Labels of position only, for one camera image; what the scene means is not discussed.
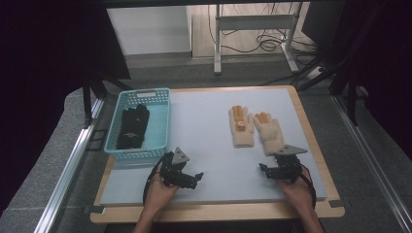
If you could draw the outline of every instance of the gray carpet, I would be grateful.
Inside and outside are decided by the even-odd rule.
[[[215,87],[247,86],[277,80],[291,73],[286,62],[279,58],[248,59],[245,62],[223,64],[223,73],[214,76],[210,62],[190,65],[151,65],[131,68],[131,81],[124,81],[134,88],[151,87]],[[288,84],[292,79],[273,84]],[[346,214],[338,218],[322,218],[326,232],[401,232],[394,214],[371,176],[349,131],[336,111],[325,80],[299,93],[318,143],[324,154],[337,190],[345,203]],[[111,108],[116,105],[116,93],[121,90],[109,83],[113,94],[106,101],[102,118],[110,118]],[[80,90],[66,98],[65,112],[38,164],[30,173],[9,209],[0,219],[0,232],[33,232],[54,186],[83,127],[83,100]],[[97,129],[107,129],[105,119]],[[404,202],[412,206],[412,188],[408,178],[412,164],[386,132],[374,121],[362,104],[358,103],[358,120],[366,140],[378,154],[378,160]],[[88,151],[73,178],[52,232],[130,232],[132,224],[94,224],[89,220],[85,207],[91,206],[103,174],[107,154]],[[155,232],[274,232],[285,229],[289,222],[242,221],[242,222],[191,222],[156,224]]]

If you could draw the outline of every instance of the work glove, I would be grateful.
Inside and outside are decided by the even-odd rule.
[[[230,131],[233,144],[237,148],[251,148],[254,146],[254,116],[248,114],[248,108],[233,106],[229,109]]]
[[[285,145],[279,121],[267,113],[256,114],[254,117],[255,126],[263,140],[264,151],[267,155],[274,155],[274,152]]]

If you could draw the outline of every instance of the table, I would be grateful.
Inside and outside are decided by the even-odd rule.
[[[285,88],[291,97],[303,132],[313,153],[314,160],[327,192],[327,198],[317,202],[316,212],[319,217],[339,217],[345,214],[344,207],[332,207],[331,202],[340,201],[339,194],[330,176],[324,157],[311,129],[303,107],[292,86],[266,86],[266,87],[221,87],[199,89],[174,89],[172,92],[188,91],[227,91],[227,90],[265,90],[271,88]],[[108,160],[106,169],[97,193],[94,206],[100,206],[100,199],[110,176],[114,159]],[[90,219],[95,223],[121,223],[136,222],[141,214],[141,206],[106,207],[100,213],[91,213]],[[296,212],[284,201],[241,203],[241,204],[173,204],[166,208],[156,221],[211,221],[211,220],[245,220],[245,219],[283,219],[297,217]]]

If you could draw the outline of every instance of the light blue plastic basket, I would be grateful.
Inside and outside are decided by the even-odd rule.
[[[117,143],[123,110],[135,109],[138,104],[145,105],[150,112],[142,147],[140,149],[118,150]],[[119,95],[104,151],[112,154],[116,160],[130,160],[139,163],[156,162],[167,152],[169,121],[169,88],[123,91]]]

